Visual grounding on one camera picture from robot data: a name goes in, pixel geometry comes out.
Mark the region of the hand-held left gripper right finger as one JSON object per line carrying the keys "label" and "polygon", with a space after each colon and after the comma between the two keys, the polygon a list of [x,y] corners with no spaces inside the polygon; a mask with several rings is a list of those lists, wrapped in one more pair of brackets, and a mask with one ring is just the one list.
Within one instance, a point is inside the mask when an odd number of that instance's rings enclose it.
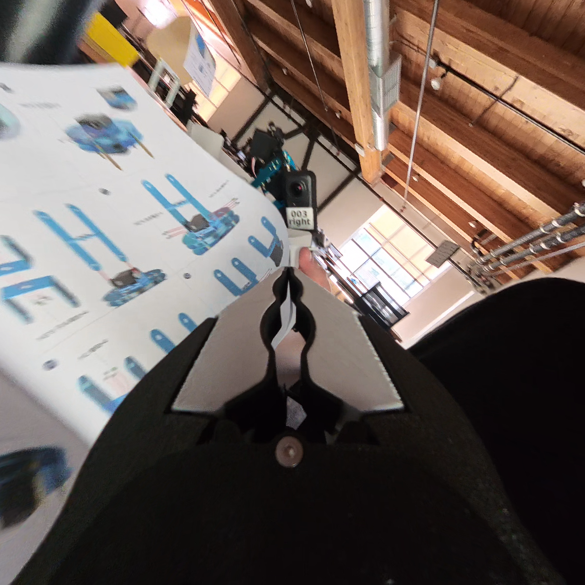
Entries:
{"label": "hand-held left gripper right finger", "polygon": [[361,314],[297,268],[289,268],[301,351],[300,403],[330,435],[368,415],[399,413],[405,405],[367,335]]}

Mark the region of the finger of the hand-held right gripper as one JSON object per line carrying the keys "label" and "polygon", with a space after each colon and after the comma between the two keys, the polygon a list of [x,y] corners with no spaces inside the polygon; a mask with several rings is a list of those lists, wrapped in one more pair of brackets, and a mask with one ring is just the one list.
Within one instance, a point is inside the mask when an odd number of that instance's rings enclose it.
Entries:
{"label": "finger of the hand-held right gripper", "polygon": [[296,253],[304,247],[309,248],[317,256],[326,255],[326,236],[323,230],[315,232],[307,230],[288,230],[289,256],[296,256]]}

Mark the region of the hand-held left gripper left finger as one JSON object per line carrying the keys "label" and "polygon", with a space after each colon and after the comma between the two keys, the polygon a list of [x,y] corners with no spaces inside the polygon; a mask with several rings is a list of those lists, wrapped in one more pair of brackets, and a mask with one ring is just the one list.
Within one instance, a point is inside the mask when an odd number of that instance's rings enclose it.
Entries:
{"label": "hand-held left gripper left finger", "polygon": [[289,332],[289,269],[281,267],[217,317],[172,410],[212,415],[261,383]]}

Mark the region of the printed instruction manual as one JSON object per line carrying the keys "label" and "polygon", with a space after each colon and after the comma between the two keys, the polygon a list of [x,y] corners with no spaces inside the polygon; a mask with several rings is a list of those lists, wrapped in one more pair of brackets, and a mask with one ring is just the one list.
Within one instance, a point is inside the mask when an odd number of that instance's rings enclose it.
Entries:
{"label": "printed instruction manual", "polygon": [[128,69],[1,64],[1,369],[86,444],[288,265],[276,207]]}

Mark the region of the person's right hand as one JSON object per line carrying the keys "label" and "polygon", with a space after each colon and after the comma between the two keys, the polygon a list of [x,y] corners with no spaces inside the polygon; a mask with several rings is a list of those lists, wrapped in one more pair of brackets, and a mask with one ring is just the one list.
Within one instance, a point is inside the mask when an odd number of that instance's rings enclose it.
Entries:
{"label": "person's right hand", "polygon": [[331,282],[326,271],[321,267],[308,247],[302,247],[298,253],[298,269],[327,292],[331,292]]}

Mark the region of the large grid window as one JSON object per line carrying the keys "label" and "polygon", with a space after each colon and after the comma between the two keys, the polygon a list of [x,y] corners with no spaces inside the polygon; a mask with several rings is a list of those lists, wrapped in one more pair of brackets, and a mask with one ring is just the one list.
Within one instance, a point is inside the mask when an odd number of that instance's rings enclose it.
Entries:
{"label": "large grid window", "polygon": [[360,289],[380,284],[402,307],[449,270],[427,259],[435,251],[403,219],[387,207],[379,209],[340,248],[347,280]]}

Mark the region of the hanging grey panel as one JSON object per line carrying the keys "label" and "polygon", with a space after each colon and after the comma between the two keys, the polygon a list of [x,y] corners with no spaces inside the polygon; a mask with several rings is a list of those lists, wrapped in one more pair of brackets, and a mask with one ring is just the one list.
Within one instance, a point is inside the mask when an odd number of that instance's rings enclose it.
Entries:
{"label": "hanging grey panel", "polygon": [[441,268],[460,249],[460,246],[450,240],[444,240],[426,258],[426,262],[436,268]]}

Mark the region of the person's black top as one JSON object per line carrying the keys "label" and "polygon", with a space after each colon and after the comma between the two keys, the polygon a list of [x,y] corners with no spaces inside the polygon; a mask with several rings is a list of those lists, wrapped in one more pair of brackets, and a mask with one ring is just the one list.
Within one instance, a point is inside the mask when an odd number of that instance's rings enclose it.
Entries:
{"label": "person's black top", "polygon": [[584,284],[501,289],[409,351],[463,409],[555,569],[584,584]]}

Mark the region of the black ceiling pipes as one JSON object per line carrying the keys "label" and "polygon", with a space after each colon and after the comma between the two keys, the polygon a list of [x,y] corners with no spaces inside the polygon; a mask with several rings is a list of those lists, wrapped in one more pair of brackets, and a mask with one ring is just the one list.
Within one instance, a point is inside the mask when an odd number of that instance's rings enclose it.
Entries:
{"label": "black ceiling pipes", "polygon": [[494,241],[495,235],[488,236],[483,230],[470,245],[474,260],[467,279],[480,294],[494,290],[501,275],[584,249],[584,202],[574,203],[567,213],[489,251],[487,245]]}

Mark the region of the yellow storage bin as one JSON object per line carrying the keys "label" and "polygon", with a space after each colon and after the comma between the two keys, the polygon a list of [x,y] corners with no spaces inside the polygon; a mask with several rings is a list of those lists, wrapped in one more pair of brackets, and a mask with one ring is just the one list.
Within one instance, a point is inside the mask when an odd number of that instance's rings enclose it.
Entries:
{"label": "yellow storage bin", "polygon": [[99,12],[95,13],[89,22],[83,41],[103,62],[115,62],[122,67],[131,67],[140,58],[139,52]]}

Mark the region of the silver ceiling duct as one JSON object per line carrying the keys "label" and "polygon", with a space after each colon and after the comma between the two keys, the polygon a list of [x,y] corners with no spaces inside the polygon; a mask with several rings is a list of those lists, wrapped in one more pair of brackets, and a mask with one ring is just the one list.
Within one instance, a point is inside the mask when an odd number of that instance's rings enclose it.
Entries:
{"label": "silver ceiling duct", "polygon": [[391,1],[363,1],[373,144],[386,150],[390,111],[399,101],[402,55],[394,48],[397,14]]}

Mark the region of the white wall poster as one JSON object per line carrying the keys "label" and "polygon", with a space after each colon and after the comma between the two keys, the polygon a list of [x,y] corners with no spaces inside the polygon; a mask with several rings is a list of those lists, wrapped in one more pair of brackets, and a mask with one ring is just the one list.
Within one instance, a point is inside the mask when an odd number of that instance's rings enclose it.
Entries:
{"label": "white wall poster", "polygon": [[209,98],[215,79],[216,62],[196,28],[191,28],[183,67],[202,93]]}

